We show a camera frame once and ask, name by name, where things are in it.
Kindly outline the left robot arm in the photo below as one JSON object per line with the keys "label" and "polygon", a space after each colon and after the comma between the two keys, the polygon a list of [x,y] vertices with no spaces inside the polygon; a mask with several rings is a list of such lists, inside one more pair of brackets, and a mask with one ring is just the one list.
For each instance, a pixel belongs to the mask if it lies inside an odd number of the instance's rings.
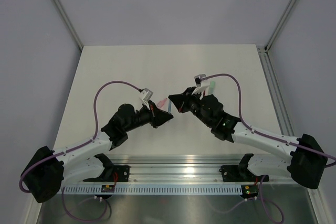
{"label": "left robot arm", "polygon": [[19,188],[42,203],[64,187],[85,179],[107,181],[113,176],[114,165],[106,153],[123,144],[128,132],[146,124],[157,128],[171,119],[172,114],[157,108],[152,101],[140,110],[123,104],[93,137],[56,150],[39,148],[22,172]]}

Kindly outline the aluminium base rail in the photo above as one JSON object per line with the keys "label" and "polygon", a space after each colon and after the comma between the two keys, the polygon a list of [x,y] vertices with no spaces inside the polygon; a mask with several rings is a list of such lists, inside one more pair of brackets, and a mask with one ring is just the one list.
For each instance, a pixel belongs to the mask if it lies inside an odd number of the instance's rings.
{"label": "aluminium base rail", "polygon": [[[215,156],[122,156],[108,155],[115,165],[129,166],[129,183],[162,184],[214,184],[253,183],[225,182],[219,171],[223,165],[238,165],[242,155]],[[317,188],[323,169],[305,161],[293,158],[286,161],[272,155],[253,154],[247,162],[247,169],[256,176],[266,176],[266,181],[297,183],[301,186]]]}

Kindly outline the right side aluminium rail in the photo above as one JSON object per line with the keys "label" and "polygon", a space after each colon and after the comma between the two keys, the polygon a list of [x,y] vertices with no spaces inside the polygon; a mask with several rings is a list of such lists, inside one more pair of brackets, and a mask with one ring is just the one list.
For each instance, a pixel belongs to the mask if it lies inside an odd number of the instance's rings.
{"label": "right side aluminium rail", "polygon": [[280,86],[276,77],[274,67],[271,63],[271,58],[263,46],[256,46],[260,58],[272,103],[275,109],[280,130],[285,135],[294,136],[292,124],[290,122],[289,114],[287,112],[284,99],[282,97]]}

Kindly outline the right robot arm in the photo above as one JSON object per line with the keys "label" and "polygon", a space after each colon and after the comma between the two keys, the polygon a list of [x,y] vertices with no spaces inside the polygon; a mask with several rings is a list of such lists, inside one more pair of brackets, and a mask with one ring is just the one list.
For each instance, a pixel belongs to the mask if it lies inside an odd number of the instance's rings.
{"label": "right robot arm", "polygon": [[263,160],[256,154],[246,154],[239,163],[238,173],[244,180],[254,176],[290,177],[299,185],[317,189],[327,158],[314,137],[278,135],[262,131],[243,123],[242,119],[224,111],[224,106],[214,95],[201,97],[194,88],[168,99],[180,113],[191,112],[210,128],[211,133],[222,141],[252,146],[272,155]]}

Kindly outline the left controller board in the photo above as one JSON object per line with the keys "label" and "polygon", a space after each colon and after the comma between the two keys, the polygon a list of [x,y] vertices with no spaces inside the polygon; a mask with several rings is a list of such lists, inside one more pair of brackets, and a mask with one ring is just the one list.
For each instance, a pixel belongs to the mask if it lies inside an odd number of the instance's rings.
{"label": "left controller board", "polygon": [[115,185],[102,185],[101,192],[102,193],[111,193],[113,194],[115,191]]}

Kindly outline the right aluminium frame post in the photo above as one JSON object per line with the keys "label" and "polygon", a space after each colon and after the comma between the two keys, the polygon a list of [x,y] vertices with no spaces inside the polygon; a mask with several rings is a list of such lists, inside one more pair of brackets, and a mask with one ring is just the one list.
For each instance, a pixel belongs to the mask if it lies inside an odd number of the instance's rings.
{"label": "right aluminium frame post", "polygon": [[284,29],[286,23],[288,22],[291,13],[296,8],[297,4],[299,3],[299,0],[289,0],[287,3],[283,13],[280,16],[280,19],[278,20],[270,38],[268,39],[266,45],[265,45],[265,52],[269,53],[273,45],[275,44],[276,40],[280,36],[282,30]]}

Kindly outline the pink translucent highlighter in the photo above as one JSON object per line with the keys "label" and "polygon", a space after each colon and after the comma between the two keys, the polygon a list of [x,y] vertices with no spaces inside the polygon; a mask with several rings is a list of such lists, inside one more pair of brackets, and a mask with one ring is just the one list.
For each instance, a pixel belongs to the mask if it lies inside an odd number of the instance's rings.
{"label": "pink translucent highlighter", "polygon": [[167,101],[167,98],[165,98],[165,99],[159,101],[159,102],[156,104],[156,106],[157,106],[158,108],[162,108],[162,107],[165,105],[166,101]]}

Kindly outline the light blue pen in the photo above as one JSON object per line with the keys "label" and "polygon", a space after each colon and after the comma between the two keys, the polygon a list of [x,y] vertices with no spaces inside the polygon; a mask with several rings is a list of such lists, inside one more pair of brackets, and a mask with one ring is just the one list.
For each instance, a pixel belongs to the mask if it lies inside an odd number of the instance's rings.
{"label": "light blue pen", "polygon": [[172,102],[169,100],[168,108],[167,108],[168,113],[171,113],[171,109],[172,109]]}

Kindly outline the controller board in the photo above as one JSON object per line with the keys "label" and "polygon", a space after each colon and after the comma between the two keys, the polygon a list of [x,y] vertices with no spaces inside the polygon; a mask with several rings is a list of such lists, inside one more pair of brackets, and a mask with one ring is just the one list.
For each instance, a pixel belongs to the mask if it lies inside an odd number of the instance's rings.
{"label": "controller board", "polygon": [[259,194],[259,187],[257,185],[242,185],[241,197],[244,199],[257,197]]}
{"label": "controller board", "polygon": [[101,192],[102,193],[111,193],[113,194],[115,191],[115,185],[102,185]]}

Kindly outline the right controller board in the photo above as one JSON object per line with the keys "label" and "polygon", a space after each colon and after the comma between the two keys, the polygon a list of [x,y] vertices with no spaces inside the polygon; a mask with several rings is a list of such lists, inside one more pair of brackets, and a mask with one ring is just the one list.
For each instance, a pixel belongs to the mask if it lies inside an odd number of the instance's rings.
{"label": "right controller board", "polygon": [[257,197],[259,194],[259,187],[257,185],[242,185],[241,197],[244,199]]}

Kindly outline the aluminium frame post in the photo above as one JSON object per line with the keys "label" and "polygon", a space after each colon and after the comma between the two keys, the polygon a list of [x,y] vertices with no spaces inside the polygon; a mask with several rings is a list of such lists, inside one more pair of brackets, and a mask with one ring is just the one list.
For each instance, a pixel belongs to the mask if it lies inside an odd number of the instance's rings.
{"label": "aluminium frame post", "polygon": [[77,45],[78,49],[80,51],[83,50],[84,48],[84,44],[81,41],[77,31],[75,30],[61,0],[51,0],[52,4],[54,5],[55,9],[57,10],[60,18],[62,19],[62,21],[64,22],[68,32],[70,33],[74,43]]}
{"label": "aluminium frame post", "polygon": [[280,16],[280,19],[278,20],[270,38],[268,39],[266,45],[265,45],[265,52],[269,53],[273,45],[275,44],[276,40],[280,36],[282,30],[284,29],[286,23],[288,22],[291,13],[296,8],[297,4],[299,3],[299,0],[289,0],[287,3],[283,13]]}

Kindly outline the green highlighter pen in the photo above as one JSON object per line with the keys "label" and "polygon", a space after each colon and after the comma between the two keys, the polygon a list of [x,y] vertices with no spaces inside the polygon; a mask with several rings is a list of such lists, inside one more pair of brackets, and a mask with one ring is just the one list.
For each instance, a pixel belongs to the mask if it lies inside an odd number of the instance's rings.
{"label": "green highlighter pen", "polygon": [[209,85],[209,88],[208,88],[208,95],[214,94],[215,86],[216,86],[216,82],[211,81],[210,85]]}

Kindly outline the left aluminium frame post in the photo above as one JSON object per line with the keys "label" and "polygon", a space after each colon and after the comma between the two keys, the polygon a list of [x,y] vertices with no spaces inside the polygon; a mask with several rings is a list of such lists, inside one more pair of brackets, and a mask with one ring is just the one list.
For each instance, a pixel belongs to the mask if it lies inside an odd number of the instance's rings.
{"label": "left aluminium frame post", "polygon": [[68,32],[70,33],[74,43],[77,45],[78,49],[80,51],[83,50],[84,48],[84,44],[81,41],[77,31],[75,30],[61,0],[51,0],[52,4],[54,5],[55,9],[57,10],[60,18],[62,19],[62,21],[64,22]]}

